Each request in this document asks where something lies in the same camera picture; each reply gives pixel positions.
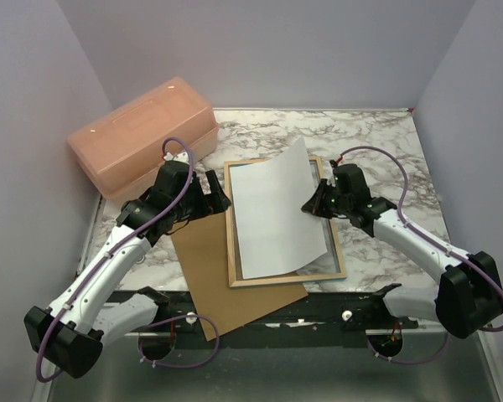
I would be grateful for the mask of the printed photo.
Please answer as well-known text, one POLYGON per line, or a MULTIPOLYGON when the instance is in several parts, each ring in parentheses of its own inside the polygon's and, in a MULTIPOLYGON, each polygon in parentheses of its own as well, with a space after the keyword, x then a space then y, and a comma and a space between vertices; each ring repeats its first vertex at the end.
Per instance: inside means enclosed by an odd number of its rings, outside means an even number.
POLYGON ((301 207, 315 191, 305 141, 263 162, 230 167, 245 280, 296 271, 327 252, 322 223, 301 207))

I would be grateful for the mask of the brown cardboard backing board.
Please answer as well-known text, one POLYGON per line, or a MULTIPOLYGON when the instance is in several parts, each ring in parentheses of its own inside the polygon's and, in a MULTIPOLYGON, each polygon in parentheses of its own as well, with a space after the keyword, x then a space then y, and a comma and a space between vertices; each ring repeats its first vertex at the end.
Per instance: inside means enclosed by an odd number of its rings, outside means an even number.
POLYGON ((305 298, 302 284, 231 288, 226 217, 211 215, 171 235, 197 313, 223 335, 305 298))

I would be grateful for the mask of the blue wooden picture frame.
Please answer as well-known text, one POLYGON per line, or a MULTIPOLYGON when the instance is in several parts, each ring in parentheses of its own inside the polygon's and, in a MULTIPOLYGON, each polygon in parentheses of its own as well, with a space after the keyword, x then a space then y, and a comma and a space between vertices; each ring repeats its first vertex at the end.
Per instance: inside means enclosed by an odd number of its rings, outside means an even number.
POLYGON ((255 279, 242 276, 241 257, 238 245, 234 209, 226 210, 226 240, 228 255, 228 281, 231 288, 250 286, 273 286, 313 281, 344 280, 348 274, 345 268, 340 237, 336 223, 323 219, 322 228, 327 246, 327 253, 296 271, 255 279))

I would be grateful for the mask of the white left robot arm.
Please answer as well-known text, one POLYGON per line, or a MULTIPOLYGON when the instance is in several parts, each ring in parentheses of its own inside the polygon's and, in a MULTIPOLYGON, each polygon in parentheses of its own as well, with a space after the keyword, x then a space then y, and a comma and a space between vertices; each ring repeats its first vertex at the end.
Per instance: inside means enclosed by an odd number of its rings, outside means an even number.
POLYGON ((37 353, 36 377, 42 364, 78 379, 93 368, 103 348, 139 329, 158 331, 178 321, 166 296, 150 287, 109 310, 104 305, 122 278, 176 224, 224 213, 231 201, 215 171, 205 173, 210 191, 204 193, 191 162, 169 161, 154 185, 139 198, 127 201, 96 257, 46 308, 32 307, 24 317, 30 345, 37 353))

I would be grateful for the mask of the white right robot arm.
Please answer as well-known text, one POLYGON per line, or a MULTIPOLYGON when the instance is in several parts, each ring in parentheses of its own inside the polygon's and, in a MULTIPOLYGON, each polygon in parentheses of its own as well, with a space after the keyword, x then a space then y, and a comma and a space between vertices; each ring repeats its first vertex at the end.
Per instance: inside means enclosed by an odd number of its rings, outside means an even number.
POLYGON ((400 284, 380 289, 380 301, 368 310, 375 326, 390 327, 399 317, 422 318, 466 338, 503 314, 495 260, 484 251, 471 254, 449 245, 401 219, 396 204, 371 195, 355 164, 335 167, 332 178, 319 181, 301 210, 324 219, 347 218, 352 226, 402 252, 437 284, 436 290, 400 284))

